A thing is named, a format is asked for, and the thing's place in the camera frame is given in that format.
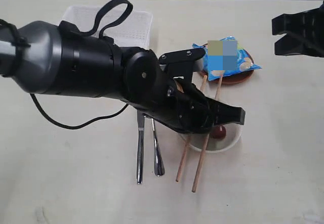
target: chopstick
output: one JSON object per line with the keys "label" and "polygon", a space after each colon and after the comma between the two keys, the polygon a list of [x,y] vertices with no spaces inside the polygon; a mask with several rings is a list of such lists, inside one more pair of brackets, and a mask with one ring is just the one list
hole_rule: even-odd
{"label": "chopstick", "polygon": [[[201,86],[200,86],[200,91],[202,93],[204,93],[206,83],[207,83],[207,76],[205,75],[202,80]],[[189,149],[190,141],[191,141],[191,135],[188,135],[188,138],[186,140],[186,143],[185,143],[185,146],[184,146],[184,149],[182,152],[182,156],[181,156],[181,160],[180,160],[180,164],[179,164],[179,168],[178,168],[178,173],[177,173],[177,177],[176,177],[176,182],[178,182],[181,177],[181,173],[182,173],[182,169],[185,164],[185,161],[186,161],[186,156],[187,156],[187,151]]]}
{"label": "chopstick", "polygon": [[[221,92],[221,85],[222,85],[222,81],[223,81],[223,75],[224,75],[224,73],[222,73],[221,76],[220,76],[220,78],[219,78],[219,82],[218,82],[218,86],[217,86],[217,91],[216,91],[216,95],[215,95],[215,100],[218,100],[219,94]],[[203,145],[202,150],[201,150],[201,153],[200,153],[198,167],[197,167],[196,175],[194,177],[194,182],[193,182],[193,186],[192,186],[192,190],[191,190],[194,193],[197,190],[198,181],[199,181],[199,177],[200,177],[200,172],[201,172],[201,169],[203,167],[203,163],[204,163],[204,159],[205,159],[205,154],[206,154],[206,148],[207,148],[208,140],[209,140],[209,134],[207,134],[206,137],[205,137],[204,145]]]}

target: snack package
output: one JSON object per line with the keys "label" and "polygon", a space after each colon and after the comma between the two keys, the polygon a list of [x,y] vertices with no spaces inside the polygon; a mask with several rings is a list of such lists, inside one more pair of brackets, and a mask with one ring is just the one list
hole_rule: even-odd
{"label": "snack package", "polygon": [[[236,40],[234,37],[227,37],[222,40]],[[208,74],[208,80],[212,81],[220,77],[220,71],[209,71],[208,70],[208,46],[198,46],[196,44],[192,45],[193,48],[204,48],[206,51],[206,54],[204,55],[204,71]],[[251,70],[257,70],[261,69],[260,66],[254,64],[252,62],[252,58],[247,53],[246,50],[244,50],[239,44],[237,45],[237,68],[236,70],[226,70],[224,72],[224,76],[231,76],[234,74],[238,74],[244,71],[251,71]]]}

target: white plastic basket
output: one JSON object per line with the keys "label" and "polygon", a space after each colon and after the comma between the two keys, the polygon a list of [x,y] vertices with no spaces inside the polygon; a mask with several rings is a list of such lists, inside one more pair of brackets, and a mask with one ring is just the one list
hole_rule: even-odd
{"label": "white plastic basket", "polygon": [[[70,6],[65,11],[62,20],[74,23],[80,31],[89,31],[94,24],[97,12],[101,7]],[[123,9],[114,8],[101,20],[98,30],[108,23],[116,20]],[[139,46],[148,49],[150,40],[150,29],[153,15],[149,12],[133,10],[130,16],[120,25],[107,28],[104,32],[114,38],[116,45],[120,47]]]}

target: white table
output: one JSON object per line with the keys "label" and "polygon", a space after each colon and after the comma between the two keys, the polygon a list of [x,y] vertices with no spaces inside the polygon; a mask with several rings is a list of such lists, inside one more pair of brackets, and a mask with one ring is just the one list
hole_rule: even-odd
{"label": "white table", "polygon": [[[69,5],[107,1],[0,0],[0,17],[18,27],[34,20],[57,23]],[[193,194],[199,154],[190,151],[182,182],[176,183],[183,144],[159,124],[166,174],[156,177],[146,121],[144,183],[138,186],[134,109],[82,130],[63,130],[45,121],[12,80],[1,78],[0,223],[36,223],[39,207],[50,224],[300,224],[305,215],[323,217],[324,59],[275,56],[273,44],[279,37],[271,35],[272,18],[321,2],[130,1],[136,10],[153,13],[151,48],[158,55],[234,35],[263,67],[246,83],[222,91],[226,102],[247,112],[241,140],[224,153],[207,156]],[[200,84],[200,76],[194,82]],[[207,94],[215,89],[210,85]],[[123,105],[109,99],[39,100],[67,124],[110,114]]]}

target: brown plate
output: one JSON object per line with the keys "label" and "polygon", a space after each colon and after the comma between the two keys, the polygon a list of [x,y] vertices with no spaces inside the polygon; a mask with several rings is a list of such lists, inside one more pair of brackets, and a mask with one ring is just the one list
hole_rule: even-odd
{"label": "brown plate", "polygon": [[[251,57],[251,55],[246,50],[245,50],[245,52],[248,54],[252,63],[254,64],[254,61],[253,61],[253,58]],[[223,85],[234,85],[234,84],[244,82],[252,76],[253,72],[254,72],[254,70],[251,70],[251,71],[244,71],[239,74],[232,75],[232,76],[224,76],[222,84]],[[200,71],[199,74],[201,76],[207,75],[207,73],[205,71]],[[211,82],[218,83],[218,81],[219,81],[219,78],[216,80],[213,80]]]}

